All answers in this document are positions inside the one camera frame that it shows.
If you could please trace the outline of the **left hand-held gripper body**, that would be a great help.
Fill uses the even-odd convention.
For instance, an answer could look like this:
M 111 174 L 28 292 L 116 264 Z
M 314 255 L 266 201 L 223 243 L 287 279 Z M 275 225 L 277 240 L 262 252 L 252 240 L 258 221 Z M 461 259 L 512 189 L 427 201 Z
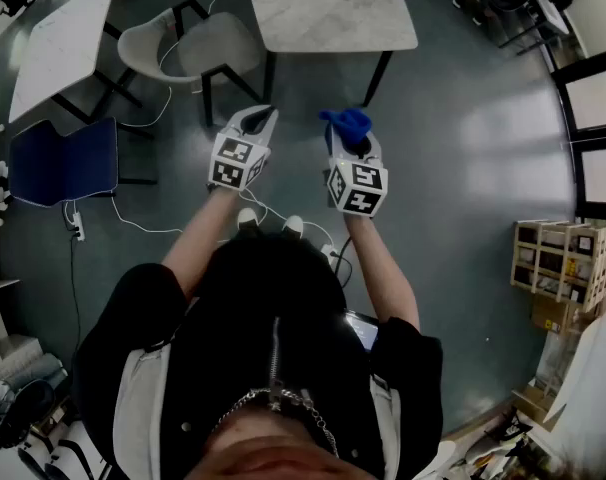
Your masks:
M 271 154 L 271 131 L 243 133 L 228 125 L 217 133 L 208 181 L 235 191 L 245 190 L 263 171 Z

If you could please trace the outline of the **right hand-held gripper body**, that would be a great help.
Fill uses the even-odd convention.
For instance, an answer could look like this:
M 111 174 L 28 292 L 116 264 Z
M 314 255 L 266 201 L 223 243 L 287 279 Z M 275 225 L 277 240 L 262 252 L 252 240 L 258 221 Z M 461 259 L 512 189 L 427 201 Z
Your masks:
M 388 193 L 388 171 L 377 155 L 364 160 L 331 156 L 326 187 L 340 212 L 374 217 Z

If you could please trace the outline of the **blue cloth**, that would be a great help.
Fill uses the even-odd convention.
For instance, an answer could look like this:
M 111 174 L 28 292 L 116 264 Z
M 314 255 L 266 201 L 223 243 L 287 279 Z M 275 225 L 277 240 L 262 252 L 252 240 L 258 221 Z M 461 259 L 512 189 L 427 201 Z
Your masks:
M 325 140 L 329 153 L 332 153 L 332 131 L 338 134 L 342 147 L 350 154 L 362 158 L 370 152 L 371 142 L 367 138 L 367 133 L 372 128 L 372 121 L 361 110 L 356 108 L 348 108 L 341 112 L 323 110 L 318 117 L 328 122 Z

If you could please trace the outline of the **grey shell chair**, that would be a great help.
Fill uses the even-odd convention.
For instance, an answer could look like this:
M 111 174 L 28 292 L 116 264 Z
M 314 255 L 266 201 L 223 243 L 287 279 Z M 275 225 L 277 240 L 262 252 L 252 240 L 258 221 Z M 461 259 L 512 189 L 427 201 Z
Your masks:
M 242 78 L 260 64 L 259 47 L 235 15 L 208 13 L 186 0 L 125 30 L 117 44 L 124 64 L 171 87 L 200 89 L 207 126 L 213 125 L 212 88 L 231 82 L 255 102 L 262 97 Z

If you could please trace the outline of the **person's left forearm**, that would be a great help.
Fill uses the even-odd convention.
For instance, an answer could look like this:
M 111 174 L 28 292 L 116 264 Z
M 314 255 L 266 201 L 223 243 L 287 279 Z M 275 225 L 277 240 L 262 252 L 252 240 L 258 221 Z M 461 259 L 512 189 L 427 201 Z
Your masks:
M 238 193 L 234 190 L 214 189 L 162 260 L 187 299 L 201 281 L 234 213 L 237 199 Z

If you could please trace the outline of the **person's right forearm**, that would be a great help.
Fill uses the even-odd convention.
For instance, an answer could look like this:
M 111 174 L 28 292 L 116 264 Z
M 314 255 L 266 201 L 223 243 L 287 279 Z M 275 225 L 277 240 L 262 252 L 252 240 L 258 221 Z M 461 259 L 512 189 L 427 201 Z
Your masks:
M 419 311 L 413 289 L 373 221 L 351 214 L 345 214 L 344 220 L 378 320 L 387 322 L 398 318 L 419 331 Z

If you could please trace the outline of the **blue chair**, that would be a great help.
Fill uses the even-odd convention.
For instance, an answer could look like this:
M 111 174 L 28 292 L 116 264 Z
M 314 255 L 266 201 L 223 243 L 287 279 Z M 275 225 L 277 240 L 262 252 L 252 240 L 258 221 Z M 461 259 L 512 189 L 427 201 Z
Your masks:
M 44 208 L 111 197 L 120 184 L 157 183 L 120 174 L 118 128 L 112 117 L 67 135 L 50 121 L 39 121 L 12 138 L 7 165 L 10 195 Z

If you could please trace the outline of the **grey marble table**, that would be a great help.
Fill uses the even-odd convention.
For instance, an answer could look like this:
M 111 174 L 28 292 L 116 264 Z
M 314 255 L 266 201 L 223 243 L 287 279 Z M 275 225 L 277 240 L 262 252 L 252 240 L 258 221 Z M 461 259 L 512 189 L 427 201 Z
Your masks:
M 266 48 L 263 98 L 272 97 L 279 54 L 380 54 L 362 105 L 392 55 L 418 46 L 405 0 L 251 0 Z

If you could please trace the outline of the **person's black top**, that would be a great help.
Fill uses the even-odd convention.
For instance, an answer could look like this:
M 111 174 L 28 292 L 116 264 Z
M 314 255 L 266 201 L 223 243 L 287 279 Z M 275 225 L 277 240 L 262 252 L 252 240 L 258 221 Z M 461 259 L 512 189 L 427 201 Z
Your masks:
M 385 462 L 370 394 L 375 374 L 400 394 L 396 480 L 412 480 L 436 455 L 443 425 L 443 352 L 437 339 L 391 318 L 379 325 L 367 351 L 344 312 L 274 315 L 198 296 L 189 303 L 167 267 L 142 264 L 116 285 L 73 371 L 73 398 L 87 433 L 117 468 L 112 430 L 127 358 L 167 343 L 162 480 L 180 480 L 225 416 L 244 405 L 267 404 L 274 383 L 283 389 L 282 412 L 302 419 L 322 447 L 382 477 Z

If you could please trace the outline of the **white table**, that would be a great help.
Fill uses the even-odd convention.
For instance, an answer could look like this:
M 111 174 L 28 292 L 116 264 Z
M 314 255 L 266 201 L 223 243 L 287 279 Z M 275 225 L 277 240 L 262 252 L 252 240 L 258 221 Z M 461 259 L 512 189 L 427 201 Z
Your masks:
M 8 121 L 13 123 L 47 100 L 90 124 L 100 115 L 113 93 L 140 108 L 142 103 L 125 87 L 133 71 L 113 81 L 97 70 L 104 35 L 119 39 L 121 32 L 107 22 L 112 0 L 70 0 L 37 23 L 30 34 L 19 68 Z M 106 90 L 90 114 L 62 92 L 94 76 Z

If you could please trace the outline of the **black framed glass door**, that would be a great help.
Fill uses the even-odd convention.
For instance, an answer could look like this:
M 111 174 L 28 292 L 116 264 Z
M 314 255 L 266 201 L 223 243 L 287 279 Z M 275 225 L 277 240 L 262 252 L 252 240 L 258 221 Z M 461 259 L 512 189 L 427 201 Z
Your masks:
M 553 73 L 564 114 L 581 218 L 606 220 L 606 69 L 575 64 Z

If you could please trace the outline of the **wooden crate shelf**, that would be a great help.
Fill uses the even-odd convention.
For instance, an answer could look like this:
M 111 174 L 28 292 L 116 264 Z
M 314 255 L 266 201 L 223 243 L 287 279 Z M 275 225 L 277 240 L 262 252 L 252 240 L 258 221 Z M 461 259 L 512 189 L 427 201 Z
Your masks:
M 516 222 L 510 284 L 584 312 L 593 310 L 606 296 L 606 226 Z

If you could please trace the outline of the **cardboard box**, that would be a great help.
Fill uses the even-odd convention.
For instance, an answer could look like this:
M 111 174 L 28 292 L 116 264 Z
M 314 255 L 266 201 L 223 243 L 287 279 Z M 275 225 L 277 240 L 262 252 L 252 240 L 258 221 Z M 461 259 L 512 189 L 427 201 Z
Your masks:
M 556 302 L 546 296 L 534 296 L 531 322 L 536 327 L 555 334 L 564 334 L 567 331 L 568 318 L 568 304 Z

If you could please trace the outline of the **person's white vest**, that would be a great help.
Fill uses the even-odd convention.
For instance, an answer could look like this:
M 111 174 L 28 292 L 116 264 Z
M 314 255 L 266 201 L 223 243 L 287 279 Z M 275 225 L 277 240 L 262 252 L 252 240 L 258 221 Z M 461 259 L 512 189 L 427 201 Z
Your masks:
M 162 480 L 161 417 L 171 345 L 131 352 L 114 410 L 112 444 L 118 467 L 130 480 Z M 379 376 L 370 376 L 384 456 L 384 480 L 396 480 L 401 462 L 401 400 Z

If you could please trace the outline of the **person's chin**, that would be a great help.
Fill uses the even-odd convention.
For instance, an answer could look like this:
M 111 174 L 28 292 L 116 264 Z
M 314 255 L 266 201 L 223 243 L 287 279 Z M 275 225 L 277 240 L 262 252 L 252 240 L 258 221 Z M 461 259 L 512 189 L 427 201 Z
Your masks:
M 318 446 L 302 423 L 249 408 L 224 419 L 184 480 L 377 479 Z

